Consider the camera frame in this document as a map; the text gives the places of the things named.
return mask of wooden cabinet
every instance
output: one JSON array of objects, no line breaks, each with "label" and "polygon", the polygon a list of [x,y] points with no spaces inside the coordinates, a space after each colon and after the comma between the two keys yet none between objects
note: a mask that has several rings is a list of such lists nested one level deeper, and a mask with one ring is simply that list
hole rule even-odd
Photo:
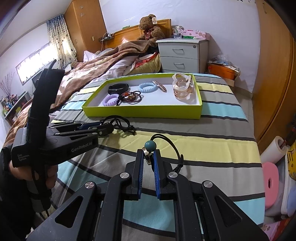
[{"label": "wooden cabinet", "polygon": [[253,89],[254,136],[262,153],[276,135],[285,138],[296,112],[295,42],[276,11],[256,0],[260,21],[260,58]]},{"label": "wooden cabinet", "polygon": [[100,38],[106,33],[99,0],[73,0],[69,5],[65,20],[77,59],[83,62],[83,53],[101,50]]}]

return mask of pink stool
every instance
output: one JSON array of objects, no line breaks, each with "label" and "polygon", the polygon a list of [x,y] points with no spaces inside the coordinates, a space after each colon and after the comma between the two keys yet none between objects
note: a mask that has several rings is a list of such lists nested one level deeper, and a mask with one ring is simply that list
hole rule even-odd
[{"label": "pink stool", "polygon": [[275,164],[265,162],[262,164],[265,188],[265,210],[276,201],[279,191],[279,171]]}]

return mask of striped bedsheet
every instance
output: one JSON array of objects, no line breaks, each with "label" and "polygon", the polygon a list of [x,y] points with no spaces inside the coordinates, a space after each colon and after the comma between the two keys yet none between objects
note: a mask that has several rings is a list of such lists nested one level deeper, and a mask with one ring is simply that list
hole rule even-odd
[{"label": "striped bedsheet", "polygon": [[[185,166],[180,173],[189,180],[214,182],[256,224],[264,219],[265,194],[263,172],[253,133],[237,99],[220,77],[195,74],[203,106],[200,120],[129,118],[136,135],[115,130],[99,139],[99,148],[59,165],[58,182],[53,190],[52,206],[56,209],[87,181],[99,184],[121,173],[136,151],[155,133],[169,137]],[[92,83],[83,88],[53,122],[93,122],[81,106],[98,88]],[[162,157],[178,162],[173,149],[156,140]],[[175,224],[172,201],[156,198],[154,174],[144,165],[143,192],[140,201],[125,201],[122,240],[174,240]]]}]

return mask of teddy bear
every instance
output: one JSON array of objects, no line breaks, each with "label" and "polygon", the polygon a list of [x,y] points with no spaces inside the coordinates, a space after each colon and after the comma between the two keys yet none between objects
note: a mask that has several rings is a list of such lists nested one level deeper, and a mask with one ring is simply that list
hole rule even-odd
[{"label": "teddy bear", "polygon": [[160,27],[157,27],[153,24],[152,18],[156,18],[156,16],[153,14],[149,14],[149,16],[141,18],[139,29],[144,30],[144,35],[139,37],[138,40],[148,39],[148,45],[156,48],[156,40],[164,39],[165,35],[163,34]]}]

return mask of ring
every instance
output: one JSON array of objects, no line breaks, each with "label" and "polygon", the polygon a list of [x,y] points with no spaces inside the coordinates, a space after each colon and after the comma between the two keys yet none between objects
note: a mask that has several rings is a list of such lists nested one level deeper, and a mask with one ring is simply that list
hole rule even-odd
[{"label": "ring", "polygon": [[116,105],[116,103],[118,101],[118,97],[119,97],[118,94],[107,95],[103,99],[103,106],[113,106],[113,105]]},{"label": "ring", "polygon": [[151,93],[157,90],[157,86],[152,82],[147,82],[147,83],[140,84],[138,87],[138,90],[141,93]]}]

